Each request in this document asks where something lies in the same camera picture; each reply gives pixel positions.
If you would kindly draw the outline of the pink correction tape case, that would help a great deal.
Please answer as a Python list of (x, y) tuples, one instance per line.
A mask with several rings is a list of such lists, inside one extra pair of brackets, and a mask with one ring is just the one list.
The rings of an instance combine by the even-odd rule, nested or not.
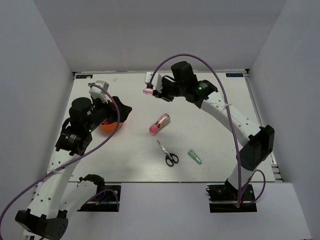
[(150, 88), (145, 88), (143, 90), (143, 93), (146, 94), (146, 95), (153, 95), (153, 89), (150, 89)]

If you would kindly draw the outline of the black handled scissors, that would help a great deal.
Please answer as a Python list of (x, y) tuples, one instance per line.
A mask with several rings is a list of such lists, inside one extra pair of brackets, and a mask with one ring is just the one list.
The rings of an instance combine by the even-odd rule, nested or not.
[(165, 153), (165, 162), (169, 167), (173, 167), (175, 164), (179, 163), (179, 157), (176, 154), (169, 152), (159, 140), (157, 140), (157, 143)]

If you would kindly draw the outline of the green correction tape case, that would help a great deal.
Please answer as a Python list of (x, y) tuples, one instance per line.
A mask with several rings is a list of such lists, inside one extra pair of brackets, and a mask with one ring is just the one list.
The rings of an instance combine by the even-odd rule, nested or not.
[(202, 159), (192, 150), (190, 149), (187, 153), (198, 165), (202, 164)]

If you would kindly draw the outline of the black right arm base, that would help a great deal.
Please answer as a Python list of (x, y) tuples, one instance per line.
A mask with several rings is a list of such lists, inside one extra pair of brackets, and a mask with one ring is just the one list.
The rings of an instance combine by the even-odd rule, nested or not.
[(237, 208), (238, 195), (227, 193), (224, 184), (207, 185), (206, 192), (209, 200), (210, 213), (256, 213), (256, 199), (253, 186), (249, 184), (242, 196), (240, 207)]

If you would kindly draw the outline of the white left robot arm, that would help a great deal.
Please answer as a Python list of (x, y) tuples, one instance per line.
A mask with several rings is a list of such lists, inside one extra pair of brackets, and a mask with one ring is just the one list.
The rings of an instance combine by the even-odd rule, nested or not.
[(92, 133), (105, 121), (124, 123), (132, 107), (117, 96), (79, 97), (72, 101), (69, 117), (64, 121), (48, 173), (40, 189), (25, 210), (19, 210), (15, 221), (26, 231), (48, 240), (60, 240), (73, 213), (86, 202), (105, 196), (103, 177), (88, 174), (80, 178), (79, 186), (67, 197), (65, 189), (73, 172), (93, 140)]

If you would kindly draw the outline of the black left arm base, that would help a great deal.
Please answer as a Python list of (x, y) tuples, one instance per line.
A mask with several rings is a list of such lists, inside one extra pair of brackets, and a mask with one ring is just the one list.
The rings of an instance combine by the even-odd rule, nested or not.
[(121, 185), (105, 185), (106, 191), (85, 203), (78, 212), (117, 213), (120, 210)]

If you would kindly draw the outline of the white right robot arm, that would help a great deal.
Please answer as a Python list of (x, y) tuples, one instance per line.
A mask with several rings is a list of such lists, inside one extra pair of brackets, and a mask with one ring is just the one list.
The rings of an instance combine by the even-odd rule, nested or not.
[(229, 198), (238, 199), (254, 171), (272, 153), (274, 128), (252, 122), (228, 102), (222, 88), (217, 88), (208, 80), (198, 80), (188, 62), (175, 63), (171, 66), (171, 72), (172, 77), (154, 72), (145, 79), (145, 83), (152, 89), (154, 97), (167, 102), (183, 97), (231, 132), (237, 165), (225, 181), (225, 192)]

